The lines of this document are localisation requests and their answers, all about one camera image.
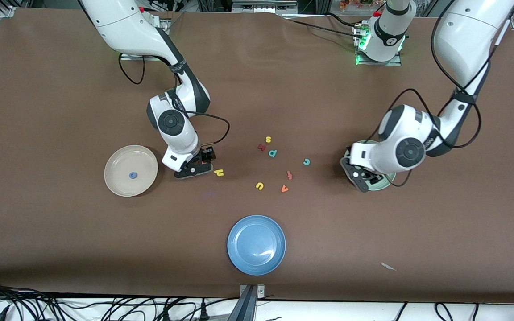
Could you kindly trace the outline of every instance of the brown tabletop surface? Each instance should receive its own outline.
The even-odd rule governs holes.
[[[355,65],[349,37],[273,14],[185,14],[171,37],[210,93],[208,112],[231,122],[215,145],[225,175],[177,181],[160,166],[145,194],[123,198],[104,184],[104,165],[130,144],[160,159],[166,145],[145,106],[174,85],[171,73],[147,61],[135,86],[82,11],[19,8],[0,24],[0,284],[235,296],[262,283],[284,299],[514,301],[514,31],[494,55],[469,148],[427,158],[404,187],[379,192],[355,190],[339,166],[400,91],[418,89],[434,112],[448,99],[434,22],[416,18],[402,66],[379,67]],[[139,78],[141,62],[124,65]],[[413,94],[400,102],[422,108]],[[208,117],[192,124],[202,142],[225,130]],[[471,112],[460,144],[476,125]],[[257,149],[266,136],[275,158]],[[253,214],[287,238],[265,276],[227,256],[231,227]]]

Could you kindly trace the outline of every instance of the white plate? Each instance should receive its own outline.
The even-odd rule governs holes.
[[[104,182],[108,189],[123,197],[144,193],[155,181],[158,161],[153,152],[140,145],[117,150],[104,167]]]

